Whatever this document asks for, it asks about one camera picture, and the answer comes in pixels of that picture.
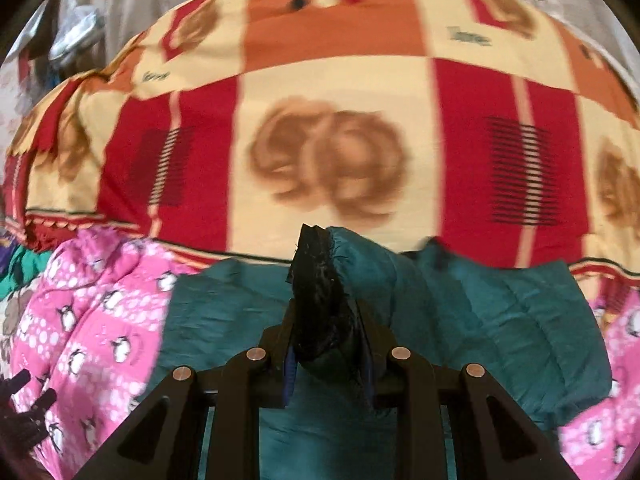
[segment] patterned pillowcase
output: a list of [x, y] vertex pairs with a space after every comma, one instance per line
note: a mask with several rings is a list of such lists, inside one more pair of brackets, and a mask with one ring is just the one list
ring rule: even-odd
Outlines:
[[19, 288], [0, 301], [0, 376], [2, 377], [8, 378], [11, 375], [9, 363], [14, 346], [14, 335], [39, 281], [38, 276], [29, 285]]

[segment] bedsheet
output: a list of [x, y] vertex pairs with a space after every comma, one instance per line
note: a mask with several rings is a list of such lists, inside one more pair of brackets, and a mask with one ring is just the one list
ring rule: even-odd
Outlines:
[[519, 0], [191, 0], [22, 122], [6, 222], [37, 250], [109, 224], [200, 267], [337, 224], [636, 282], [638, 131], [607, 61]]
[[603, 279], [591, 308], [607, 346], [611, 390], [558, 435], [580, 480], [612, 480], [640, 444], [640, 295], [618, 280]]
[[13, 375], [31, 381], [14, 395], [18, 411], [48, 387], [48, 439], [36, 457], [56, 480], [70, 479], [129, 415], [162, 340], [176, 277], [190, 268], [149, 240], [113, 229], [83, 230], [60, 245], [33, 290], [11, 349]]

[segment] red stripe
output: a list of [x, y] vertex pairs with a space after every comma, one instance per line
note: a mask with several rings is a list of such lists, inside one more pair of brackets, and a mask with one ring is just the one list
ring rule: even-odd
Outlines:
[[202, 251], [225, 251], [229, 161], [238, 79], [180, 94], [184, 141], [176, 142], [162, 194], [159, 238]]
[[489, 116], [517, 121], [511, 76], [436, 59], [444, 145], [442, 240], [482, 264], [513, 267], [522, 226], [493, 220]]
[[4, 211], [21, 227], [24, 227], [25, 222], [24, 209], [32, 161], [33, 153], [22, 153], [8, 155], [4, 165]]
[[159, 153], [171, 125], [169, 94], [129, 98], [105, 149], [97, 210], [109, 220], [140, 225], [148, 234], [148, 199]]
[[570, 267], [571, 274], [580, 276], [582, 274], [599, 274], [611, 276], [628, 286], [640, 285], [640, 276], [628, 276], [623, 269], [616, 268], [615, 264], [600, 264], [596, 262], [585, 262]]
[[486, 5], [482, 0], [469, 0], [471, 6], [476, 12], [476, 22], [491, 25], [492, 27], [505, 28], [503, 22], [499, 22], [489, 13]]
[[583, 256], [582, 236], [589, 231], [584, 190], [580, 124], [574, 95], [539, 83], [527, 82], [533, 121], [545, 130], [544, 146], [551, 163], [554, 189], [545, 187], [545, 201], [556, 207], [556, 225], [539, 225], [531, 265], [554, 260], [576, 262]]
[[175, 9], [174, 13], [174, 21], [171, 24], [171, 27], [167, 31], [167, 33], [160, 40], [160, 45], [164, 50], [164, 56], [166, 60], [169, 61], [176, 56], [182, 54], [183, 50], [181, 48], [171, 48], [171, 36], [174, 33], [174, 30], [178, 28], [180, 22], [186, 18], [189, 14], [191, 14], [194, 10], [196, 10], [199, 6], [201, 6], [206, 0], [191, 0], [190, 2], [185, 3], [183, 6]]
[[66, 86], [60, 91], [60, 94], [47, 106], [40, 120], [40, 124], [36, 128], [33, 142], [31, 143], [31, 150], [36, 152], [56, 152], [58, 147], [60, 115], [62, 115], [67, 102], [83, 81], [84, 80], [80, 78], [69, 80]]

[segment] cream stripe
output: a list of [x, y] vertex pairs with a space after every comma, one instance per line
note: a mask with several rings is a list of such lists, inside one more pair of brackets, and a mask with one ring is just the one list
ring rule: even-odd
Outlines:
[[[518, 120], [520, 124], [527, 124], [533, 126], [533, 113], [531, 111], [531, 103], [529, 101], [529, 92], [527, 91], [527, 85], [523, 78], [512, 75], [511, 83], [513, 85], [513, 93], [516, 99], [516, 108], [518, 109]], [[532, 192], [532, 187], [530, 186], [529, 177], [538, 176], [538, 168], [536, 165], [539, 164], [540, 161], [540, 152], [537, 153], [536, 157], [525, 157], [526, 161], [526, 172], [527, 172], [527, 195], [526, 195], [526, 205], [525, 211], [529, 214], [531, 213], [539, 213], [538, 210], [531, 209], [528, 210], [530, 201], [535, 200]], [[520, 241], [518, 244], [518, 254], [516, 256], [515, 266], [519, 269], [523, 269], [529, 267], [531, 263], [531, 253], [533, 251], [533, 242], [536, 238], [536, 226], [535, 225], [525, 225], [522, 227], [522, 231], [520, 232]]]
[[12, 181], [12, 189], [11, 189], [11, 200], [13, 202], [13, 206], [14, 206], [14, 218], [17, 219], [18, 218], [18, 210], [16, 209], [16, 205], [15, 205], [15, 193], [17, 191], [17, 187], [18, 187], [18, 175], [20, 174], [20, 167], [22, 165], [22, 158], [24, 157], [24, 154], [18, 155], [18, 160], [15, 163], [15, 171], [14, 171], [14, 179]]

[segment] teal sleeping bag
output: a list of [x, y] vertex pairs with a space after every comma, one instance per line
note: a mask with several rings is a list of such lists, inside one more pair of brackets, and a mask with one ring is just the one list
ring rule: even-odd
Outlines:
[[[329, 232], [345, 292], [366, 301], [401, 345], [451, 368], [483, 364], [543, 431], [609, 393], [603, 339], [565, 264], [489, 269], [435, 241], [407, 256]], [[219, 366], [255, 346], [282, 320], [292, 297], [286, 277], [286, 267], [237, 260], [181, 276], [148, 390], [178, 365]], [[298, 368], [287, 409], [261, 410], [261, 478], [393, 478], [395, 413], [370, 412], [346, 368], [329, 362], [325, 374]]]

